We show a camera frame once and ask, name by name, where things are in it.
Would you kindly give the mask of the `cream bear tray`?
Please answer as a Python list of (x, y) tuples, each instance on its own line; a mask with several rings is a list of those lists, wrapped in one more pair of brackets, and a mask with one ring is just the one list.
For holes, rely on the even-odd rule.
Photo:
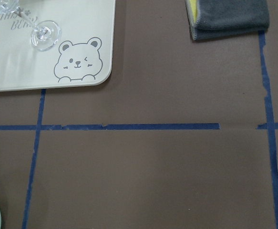
[(98, 85), (109, 77), (115, 1), (22, 0), (20, 6), (34, 22), (55, 21), (62, 35), (41, 52), (27, 23), (0, 15), (0, 92)]

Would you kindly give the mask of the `grey folded cloth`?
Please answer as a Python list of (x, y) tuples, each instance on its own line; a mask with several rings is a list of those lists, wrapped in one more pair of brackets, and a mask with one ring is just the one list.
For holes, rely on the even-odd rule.
[(194, 41), (241, 35), (269, 28), (265, 0), (186, 0)]

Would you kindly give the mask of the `clear wine glass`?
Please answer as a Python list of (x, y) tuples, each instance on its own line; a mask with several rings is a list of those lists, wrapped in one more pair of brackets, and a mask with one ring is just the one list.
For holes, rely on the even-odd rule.
[(38, 51), (51, 49), (61, 37), (61, 28), (54, 21), (33, 22), (20, 7), (18, 0), (0, 0), (0, 15), (12, 13), (21, 18), (31, 28), (31, 44)]

